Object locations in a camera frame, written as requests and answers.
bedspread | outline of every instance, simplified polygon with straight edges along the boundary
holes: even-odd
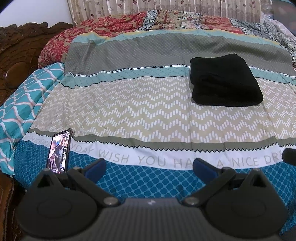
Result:
[[[65,62],[70,43],[79,34],[94,31],[101,36],[115,37],[132,31],[156,29],[221,29],[237,34],[247,34],[277,41],[288,49],[296,67],[295,42],[279,32],[269,21],[263,24],[248,23],[235,19],[207,16],[194,12],[159,10],[136,15],[114,15],[86,20],[77,27],[67,29],[53,37],[42,50],[38,65],[45,67],[54,62]]]
[[[27,133],[46,97],[64,74],[64,64],[55,63],[34,71],[0,107],[0,166],[14,175],[14,151]]]
[[[230,53],[245,59],[263,102],[194,103],[190,59]],[[238,172],[260,168],[289,209],[284,232],[296,223],[296,167],[281,158],[286,147],[296,148],[295,79],[287,48],[253,35],[220,29],[81,34],[70,45],[64,78],[19,143],[15,156],[24,163],[17,176],[29,185],[45,165],[35,160],[46,159],[50,137],[72,128],[69,167],[105,158],[107,174],[98,185],[121,199],[188,195],[203,186],[192,173],[196,157]],[[31,150],[34,158],[24,154]]]

comforter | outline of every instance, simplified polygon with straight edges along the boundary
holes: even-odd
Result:
[[[80,25],[67,29],[53,37],[42,50],[38,59],[39,67],[55,62],[65,63],[70,43],[79,34],[95,32],[100,36],[115,37],[122,33],[157,29],[221,29],[238,34],[255,35],[277,41],[289,49],[295,64],[295,42],[267,19],[263,24],[238,21],[233,18],[207,16],[195,12],[176,10],[151,10],[136,15],[113,15],[95,20],[86,20]]]
[[[104,158],[107,173],[97,185],[121,200],[181,199],[201,188],[192,171],[196,157],[237,172],[256,167],[288,207],[284,232],[296,224],[296,167],[281,158],[286,147],[296,148],[294,47],[255,34],[200,28],[135,31],[114,38],[78,35],[69,47],[65,74],[52,76],[55,87],[45,88],[51,91],[45,101],[35,98],[43,103],[37,116],[22,118],[33,119],[32,125],[18,122],[14,131],[3,131],[11,139],[1,167],[29,187],[45,167],[51,136],[68,128],[74,130],[69,168]],[[229,53],[245,59],[263,102],[250,107],[195,104],[190,59]],[[12,164],[14,171],[8,167]]]
[[[14,175],[14,152],[27,133],[46,97],[60,78],[64,64],[55,63],[34,71],[0,108],[0,167]]]

carved wood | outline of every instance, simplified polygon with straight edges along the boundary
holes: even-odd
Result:
[[[23,237],[15,213],[24,194],[13,178],[0,172],[0,239],[3,241],[19,241]]]
[[[71,27],[69,23],[57,23],[50,28],[47,23],[0,27],[0,106],[37,69],[46,43]]]

leaf pattern curtain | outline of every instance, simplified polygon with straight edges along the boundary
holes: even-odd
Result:
[[[148,10],[180,10],[219,16],[219,0],[68,0],[73,22]]]
[[[260,15],[261,0],[221,0],[221,17],[259,23]]]

black folded towel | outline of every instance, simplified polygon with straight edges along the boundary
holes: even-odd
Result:
[[[190,80],[197,104],[250,106],[263,95],[245,60],[237,54],[217,58],[192,58]]]

